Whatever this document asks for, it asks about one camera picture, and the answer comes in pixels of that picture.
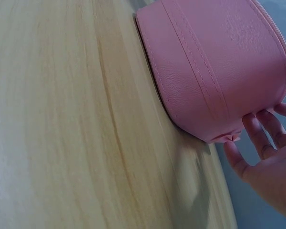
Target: zipper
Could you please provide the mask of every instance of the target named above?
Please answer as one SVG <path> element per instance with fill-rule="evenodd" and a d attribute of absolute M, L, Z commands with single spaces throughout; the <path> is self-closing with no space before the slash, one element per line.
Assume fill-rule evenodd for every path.
<path fill-rule="evenodd" d="M 283 49 L 285 51 L 285 54 L 286 54 L 286 40 L 285 40 L 284 36 L 282 35 L 281 31 L 279 30 L 278 26 L 276 25 L 276 23 L 270 17 L 269 13 L 264 9 L 262 4 L 258 0 L 251 0 L 251 1 L 253 4 L 255 4 L 255 6 L 259 9 L 259 11 L 263 14 L 263 16 L 265 17 L 267 22 L 270 24 L 271 28 L 273 29 L 273 31 L 277 35 L 278 39 L 280 40 L 280 42 L 283 46 Z"/>

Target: wood grain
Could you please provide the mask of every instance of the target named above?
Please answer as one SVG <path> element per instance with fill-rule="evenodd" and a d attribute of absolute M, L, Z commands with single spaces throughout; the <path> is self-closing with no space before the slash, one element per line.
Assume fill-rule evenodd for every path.
<path fill-rule="evenodd" d="M 214 146 L 176 128 L 143 0 L 0 0 L 0 229 L 236 228 Z"/>

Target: pink leather pouch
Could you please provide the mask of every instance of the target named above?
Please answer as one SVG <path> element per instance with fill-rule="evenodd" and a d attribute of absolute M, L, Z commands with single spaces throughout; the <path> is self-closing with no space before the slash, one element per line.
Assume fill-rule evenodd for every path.
<path fill-rule="evenodd" d="M 256 0 L 158 0 L 137 23 L 169 116 L 208 143 L 286 95 L 286 42 Z"/>

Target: pink faux leather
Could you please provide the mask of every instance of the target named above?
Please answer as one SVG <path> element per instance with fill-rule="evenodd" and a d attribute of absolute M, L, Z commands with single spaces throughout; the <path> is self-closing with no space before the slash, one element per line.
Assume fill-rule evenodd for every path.
<path fill-rule="evenodd" d="M 255 0 L 158 0 L 137 23 L 164 106 L 208 142 L 239 139 L 242 117 L 286 95 L 286 44 Z"/>

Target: gray floor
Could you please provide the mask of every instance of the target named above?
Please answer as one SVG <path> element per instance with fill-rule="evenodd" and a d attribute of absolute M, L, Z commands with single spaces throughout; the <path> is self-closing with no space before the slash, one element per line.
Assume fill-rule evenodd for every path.
<path fill-rule="evenodd" d="M 286 0 L 260 1 L 280 28 L 286 39 Z M 286 118 L 278 116 L 286 129 Z M 256 164 L 259 157 L 248 135 L 244 132 L 237 146 L 250 164 Z M 286 218 L 266 204 L 247 184 L 244 184 L 228 165 L 222 144 L 217 146 L 219 157 L 230 190 L 240 229 L 286 229 Z"/>

